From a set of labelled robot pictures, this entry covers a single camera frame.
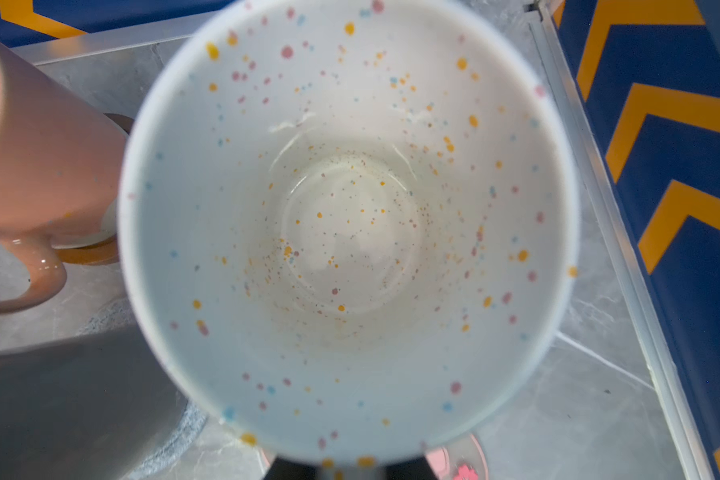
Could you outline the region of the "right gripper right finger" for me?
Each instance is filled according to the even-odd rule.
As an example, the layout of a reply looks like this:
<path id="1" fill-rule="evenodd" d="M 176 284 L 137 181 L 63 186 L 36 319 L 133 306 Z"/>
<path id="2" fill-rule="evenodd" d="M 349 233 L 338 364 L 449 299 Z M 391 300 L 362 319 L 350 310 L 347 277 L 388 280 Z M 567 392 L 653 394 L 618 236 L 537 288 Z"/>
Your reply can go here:
<path id="1" fill-rule="evenodd" d="M 424 456 L 404 462 L 388 465 L 385 468 L 386 480 L 437 480 L 431 465 Z"/>

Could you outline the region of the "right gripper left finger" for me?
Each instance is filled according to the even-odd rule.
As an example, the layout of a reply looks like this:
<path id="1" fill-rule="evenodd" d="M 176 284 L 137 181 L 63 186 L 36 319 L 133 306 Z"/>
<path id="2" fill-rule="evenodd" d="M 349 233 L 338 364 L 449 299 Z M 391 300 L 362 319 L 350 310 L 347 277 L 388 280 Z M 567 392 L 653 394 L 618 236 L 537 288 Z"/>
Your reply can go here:
<path id="1" fill-rule="evenodd" d="M 287 459 L 276 457 L 267 472 L 264 480 L 315 480 L 318 469 L 311 465 L 296 463 Z"/>

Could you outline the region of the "pink flower coaster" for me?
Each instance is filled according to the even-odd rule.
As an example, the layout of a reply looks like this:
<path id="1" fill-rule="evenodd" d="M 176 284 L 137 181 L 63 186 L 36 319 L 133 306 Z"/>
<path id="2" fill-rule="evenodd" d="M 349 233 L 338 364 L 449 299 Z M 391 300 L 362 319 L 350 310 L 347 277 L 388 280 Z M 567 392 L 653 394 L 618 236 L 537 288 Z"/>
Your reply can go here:
<path id="1" fill-rule="evenodd" d="M 272 461 L 277 457 L 263 449 L 259 452 L 264 475 Z M 424 457 L 431 465 L 438 479 L 488 479 L 489 471 L 486 456 L 477 438 L 469 434 L 447 446 L 434 448 Z M 360 468 L 322 466 L 317 478 L 323 479 L 385 479 L 387 466 Z"/>

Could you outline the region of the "grey green mug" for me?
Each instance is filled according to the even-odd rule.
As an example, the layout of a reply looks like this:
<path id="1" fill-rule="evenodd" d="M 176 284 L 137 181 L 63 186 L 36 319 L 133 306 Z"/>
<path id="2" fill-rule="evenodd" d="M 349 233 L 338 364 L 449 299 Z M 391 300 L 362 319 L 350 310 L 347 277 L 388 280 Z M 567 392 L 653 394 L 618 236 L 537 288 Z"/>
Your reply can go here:
<path id="1" fill-rule="evenodd" d="M 120 479 L 187 404 L 135 326 L 0 352 L 0 479 Z"/>

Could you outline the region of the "cream white mug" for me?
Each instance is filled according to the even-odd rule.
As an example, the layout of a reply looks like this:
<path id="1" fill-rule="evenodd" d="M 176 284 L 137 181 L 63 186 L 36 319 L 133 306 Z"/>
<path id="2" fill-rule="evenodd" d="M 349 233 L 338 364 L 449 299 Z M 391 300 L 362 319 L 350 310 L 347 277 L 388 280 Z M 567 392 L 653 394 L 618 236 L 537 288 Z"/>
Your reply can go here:
<path id="1" fill-rule="evenodd" d="M 374 469 L 473 429 L 570 299 L 575 162 L 541 80 L 457 1 L 237 1 L 147 95 L 120 184 L 141 330 L 199 407 Z"/>

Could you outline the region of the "brown wooden round coaster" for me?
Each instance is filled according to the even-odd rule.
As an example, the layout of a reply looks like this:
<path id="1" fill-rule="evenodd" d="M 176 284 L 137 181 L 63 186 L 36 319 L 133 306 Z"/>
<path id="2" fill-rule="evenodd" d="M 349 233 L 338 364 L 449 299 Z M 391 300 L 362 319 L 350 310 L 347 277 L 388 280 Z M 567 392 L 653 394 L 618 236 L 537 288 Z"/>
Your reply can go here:
<path id="1" fill-rule="evenodd" d="M 134 123 L 131 117 L 114 113 L 107 113 L 106 116 L 126 134 L 130 133 Z M 73 265 L 102 266 L 119 261 L 116 235 L 96 244 L 78 248 L 56 249 L 55 252 L 63 263 Z"/>

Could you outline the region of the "orange peach mug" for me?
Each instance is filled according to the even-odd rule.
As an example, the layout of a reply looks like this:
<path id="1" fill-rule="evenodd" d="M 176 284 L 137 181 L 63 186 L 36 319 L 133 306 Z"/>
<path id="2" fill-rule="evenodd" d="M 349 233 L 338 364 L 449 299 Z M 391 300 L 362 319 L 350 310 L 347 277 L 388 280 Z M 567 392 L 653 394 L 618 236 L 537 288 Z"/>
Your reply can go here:
<path id="1" fill-rule="evenodd" d="M 0 246 L 29 286 L 0 315 L 40 305 L 64 287 L 56 249 L 116 235 L 126 134 L 0 43 Z"/>

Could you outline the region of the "blue woven round coaster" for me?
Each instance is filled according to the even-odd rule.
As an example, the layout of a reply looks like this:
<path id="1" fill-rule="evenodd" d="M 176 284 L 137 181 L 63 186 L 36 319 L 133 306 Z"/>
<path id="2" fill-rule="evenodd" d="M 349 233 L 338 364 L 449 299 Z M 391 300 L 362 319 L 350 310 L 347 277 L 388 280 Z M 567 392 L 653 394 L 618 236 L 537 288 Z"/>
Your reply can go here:
<path id="1" fill-rule="evenodd" d="M 122 296 L 96 311 L 87 323 L 78 329 L 76 336 L 99 334 L 136 325 L 130 302 Z M 177 420 L 168 423 L 171 427 L 169 432 L 161 434 L 157 444 L 143 454 L 139 463 L 124 474 L 122 479 L 147 479 L 168 469 L 200 435 L 208 416 L 181 393 L 177 393 L 177 401 L 181 407 L 181 415 Z"/>

